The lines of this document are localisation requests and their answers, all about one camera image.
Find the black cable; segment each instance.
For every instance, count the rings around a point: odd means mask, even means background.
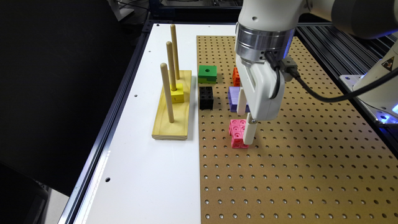
[[[293,78],[295,78],[302,86],[303,88],[309,93],[311,94],[315,99],[326,102],[326,103],[335,103],[335,102],[339,102],[339,101],[343,101],[343,100],[349,100],[352,99],[356,96],[359,96],[363,93],[366,93],[367,91],[373,90],[376,87],[381,86],[382,84],[384,84],[385,82],[388,82],[389,80],[393,79],[394,77],[396,77],[398,75],[398,68],[394,69],[393,71],[391,71],[390,73],[388,73],[387,75],[384,75],[383,77],[379,78],[378,80],[358,89],[355,91],[352,91],[351,93],[345,94],[343,96],[337,96],[334,98],[326,98],[323,96],[318,95],[318,93],[315,93],[300,77],[299,72],[297,71],[297,69],[293,69],[291,67],[287,68],[286,72],[288,72]]]
[[[136,2],[136,1],[144,1],[144,0],[132,0],[132,1],[127,2],[127,4],[130,4],[130,3]],[[129,5],[127,5],[127,4],[123,5],[120,9],[123,9],[123,8],[126,7],[126,6],[129,6]]]
[[[138,8],[141,8],[141,9],[146,9],[146,10],[148,10],[150,12],[150,10],[148,8],[145,8],[145,7],[136,6],[136,5],[132,5],[132,4],[124,3],[124,2],[119,2],[119,1],[116,1],[116,2],[118,2],[120,4],[125,4],[125,5],[128,5],[128,6],[133,6],[133,7],[138,7]]]
[[[270,97],[271,100],[275,99],[275,97],[278,95],[279,87],[280,87],[279,67],[276,67],[275,71],[276,71],[276,84],[275,84],[274,92],[272,93],[272,96]]]
[[[278,61],[275,58],[275,55],[268,51],[264,54],[264,56],[266,57],[269,65],[271,66],[271,68],[276,72],[276,84],[275,84],[275,88],[274,88],[274,92],[272,92],[272,96],[270,97],[270,100],[275,99],[275,97],[278,95],[279,92],[279,86],[280,86],[280,66]]]

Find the blue light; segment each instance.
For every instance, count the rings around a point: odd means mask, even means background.
[[[390,116],[381,116],[380,121],[383,122],[383,123],[386,123],[389,118],[390,118]]]
[[[396,106],[392,109],[392,111],[393,111],[394,113],[398,114],[398,105],[396,105]]]

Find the white table surface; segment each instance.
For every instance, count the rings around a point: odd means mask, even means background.
[[[154,25],[77,223],[200,223],[196,37],[234,35],[234,26],[176,27],[180,70],[192,71],[188,139],[161,141],[151,136],[162,89],[160,64],[167,63],[165,43],[171,41],[170,25]]]

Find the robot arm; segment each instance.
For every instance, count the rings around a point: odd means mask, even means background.
[[[299,17],[306,12],[362,38],[398,29],[398,0],[244,0],[236,24],[235,51],[241,77],[238,114],[244,114],[240,105],[246,100],[251,110],[245,144],[252,143],[256,121],[274,119],[280,110],[285,81],[291,79],[285,69],[294,66],[287,53]]]

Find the yellow wooden base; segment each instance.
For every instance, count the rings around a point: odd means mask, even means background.
[[[152,138],[159,140],[186,140],[188,136],[189,119],[189,98],[191,92],[192,71],[180,70],[180,79],[177,83],[182,83],[184,90],[184,102],[173,103],[174,122],[169,122],[167,115],[166,99],[164,89],[160,94],[159,105],[157,107],[154,130]]]

